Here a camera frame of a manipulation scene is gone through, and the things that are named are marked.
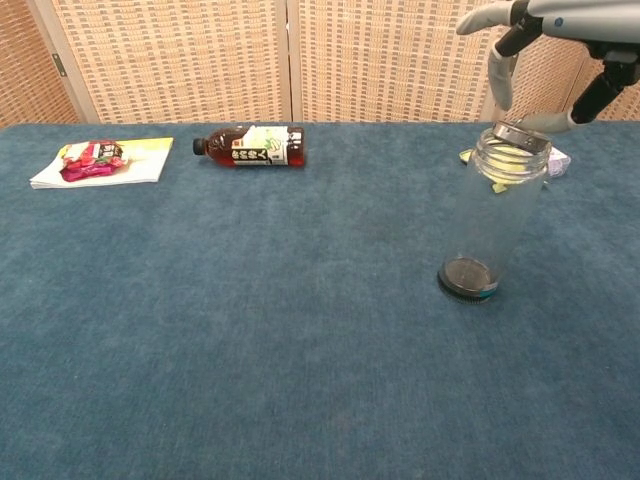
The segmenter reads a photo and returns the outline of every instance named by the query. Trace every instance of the blue table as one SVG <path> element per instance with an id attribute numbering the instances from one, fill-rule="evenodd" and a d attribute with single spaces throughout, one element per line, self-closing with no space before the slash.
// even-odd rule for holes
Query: blue table
<path id="1" fill-rule="evenodd" d="M 557 137 L 497 296 L 435 281 L 486 125 L 0 132 L 0 478 L 640 478 L 638 124 Z M 157 184 L 32 190 L 58 148 L 175 137 Z"/>

